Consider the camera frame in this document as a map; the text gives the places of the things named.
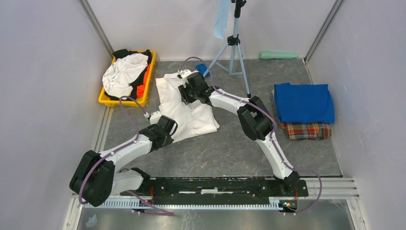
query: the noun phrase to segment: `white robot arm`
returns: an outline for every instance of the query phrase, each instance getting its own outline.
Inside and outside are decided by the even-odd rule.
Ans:
[[[223,108],[236,114],[246,136],[257,142],[265,153],[273,169],[275,180],[279,181],[286,190],[293,188],[300,179],[299,174],[285,165],[286,163],[293,168],[286,160],[276,140],[272,122],[260,111],[244,102],[249,101],[267,113],[268,111],[260,98],[248,99],[234,95],[231,96],[232,98],[227,97],[223,90],[214,90],[213,87],[209,87],[200,73],[183,72],[180,73],[179,77],[183,79],[183,85],[179,86],[179,90],[184,103],[188,104],[199,100],[203,104]],[[92,179],[87,182],[83,197],[93,206],[98,206],[110,194],[137,190],[144,180],[142,171],[117,171],[137,157],[172,143],[173,140],[170,136],[177,127],[176,122],[166,116],[156,116],[155,113],[153,116],[154,118],[150,120],[151,125],[140,131],[138,139],[134,137],[99,154],[94,151],[86,152],[69,187],[74,192],[79,193],[83,178],[89,172],[90,167],[102,157],[111,154],[112,156],[104,160],[97,173],[92,175]]]

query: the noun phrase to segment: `gray floor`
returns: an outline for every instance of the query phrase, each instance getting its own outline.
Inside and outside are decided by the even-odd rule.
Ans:
[[[308,207],[313,200],[300,200]],[[284,217],[269,210],[169,210],[173,217],[145,216],[130,209],[84,208],[78,230],[353,230],[354,225],[345,200],[320,200],[312,210],[295,217]],[[97,222],[87,228],[89,218]]]
[[[229,61],[220,61],[227,66]],[[189,61],[186,68],[194,69],[198,64]],[[154,79],[150,87],[145,109],[151,113],[158,110],[159,98],[155,78],[174,73],[181,62],[157,62]],[[308,84],[309,76],[300,59],[291,60],[246,60],[251,94],[262,99],[273,117],[275,104],[271,91],[276,83]],[[219,66],[212,69],[215,85],[226,92],[246,97],[242,76],[228,76]],[[138,108],[128,108],[140,128],[148,121]],[[139,167],[151,176],[270,176],[271,166],[260,147],[248,139],[237,116],[220,108],[213,108],[214,117],[220,124],[218,132],[206,134],[187,141],[174,143],[158,151],[132,161],[127,168]],[[120,107],[116,107],[110,123],[105,148],[112,148],[135,135],[135,131]],[[340,175],[333,146],[327,140],[289,140],[285,131],[278,128],[276,136],[290,163],[298,169],[312,169],[325,176]]]

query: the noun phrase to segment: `folded white shirt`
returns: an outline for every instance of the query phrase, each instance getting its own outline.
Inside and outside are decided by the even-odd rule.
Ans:
[[[114,97],[129,96],[130,86],[148,66],[148,56],[132,54],[117,59],[103,75],[103,87],[107,94]]]
[[[178,86],[182,85],[177,73],[165,74],[157,78],[157,89],[162,115],[172,118],[178,123],[177,131],[172,135],[174,142],[207,133],[216,132],[220,127],[214,119],[211,106],[196,100],[185,104],[181,100]]]

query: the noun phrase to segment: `blue towel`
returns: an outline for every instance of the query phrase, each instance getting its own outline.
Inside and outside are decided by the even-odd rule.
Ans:
[[[334,123],[334,105],[328,85],[275,84],[278,118],[285,123]]]

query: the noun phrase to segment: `light blue cloth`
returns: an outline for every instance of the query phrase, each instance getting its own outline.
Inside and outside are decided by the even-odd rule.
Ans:
[[[334,104],[328,85],[275,84],[278,118],[285,123],[334,123]]]
[[[230,0],[216,1],[216,16],[214,22],[214,36],[223,39],[227,28],[228,11],[230,10]]]

